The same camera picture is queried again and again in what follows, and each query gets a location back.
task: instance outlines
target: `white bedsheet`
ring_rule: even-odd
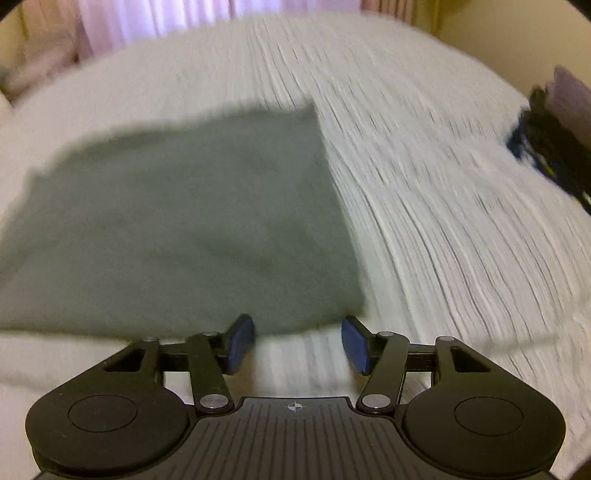
[[[359,244],[363,320],[413,342],[453,335],[551,398],[567,422],[553,469],[565,478],[591,453],[591,218],[505,149],[523,96],[406,25],[358,15],[251,18],[67,74],[0,127],[0,222],[26,173],[72,142],[237,103],[309,98]],[[23,428],[29,406],[121,346],[2,335],[2,478],[36,472]],[[423,387],[411,378],[406,396]],[[232,389],[355,396],[359,382],[334,327],[259,341]]]

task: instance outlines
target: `pink curtain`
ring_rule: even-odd
[[[359,11],[360,0],[78,0],[92,51],[267,12]]]

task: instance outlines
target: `pillow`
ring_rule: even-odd
[[[261,333],[363,306],[313,107],[254,109],[71,153],[0,245],[0,328],[137,338]]]

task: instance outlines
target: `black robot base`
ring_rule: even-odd
[[[255,325],[184,343],[135,342],[39,399],[26,431],[38,480],[365,480],[554,478],[564,419],[539,392],[453,337],[413,345],[355,317],[343,347],[368,382],[346,397],[234,404]],[[195,405],[163,387],[188,371]],[[431,388],[400,404],[407,372]]]

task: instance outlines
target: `ribbed black surface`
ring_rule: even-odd
[[[301,405],[293,410],[294,403]],[[129,480],[365,480],[457,477],[418,458],[394,424],[355,413],[345,398],[246,398],[197,422],[186,442]],[[536,480],[550,479],[540,474]],[[39,480],[58,480],[43,475]]]

